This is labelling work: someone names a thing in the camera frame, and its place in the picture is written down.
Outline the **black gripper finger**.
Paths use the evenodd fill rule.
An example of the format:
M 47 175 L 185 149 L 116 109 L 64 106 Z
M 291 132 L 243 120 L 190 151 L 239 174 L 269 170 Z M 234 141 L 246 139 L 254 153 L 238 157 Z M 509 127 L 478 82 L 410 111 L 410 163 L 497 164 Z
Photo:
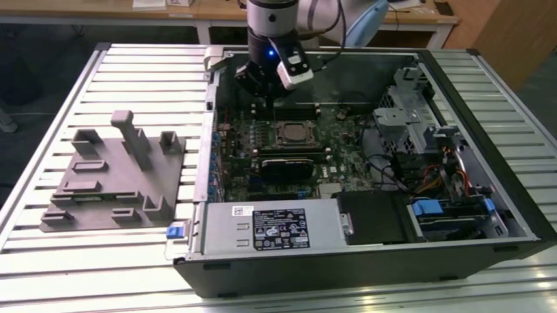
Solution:
M 255 64 L 245 64 L 237 69 L 235 79 L 251 96 L 261 98 L 266 108 L 273 108 L 271 81 L 263 69 Z
M 290 91 L 286 90 L 279 74 L 277 72 L 277 67 L 270 68 L 270 109 L 274 109 L 274 102 L 286 97 L 290 94 Z

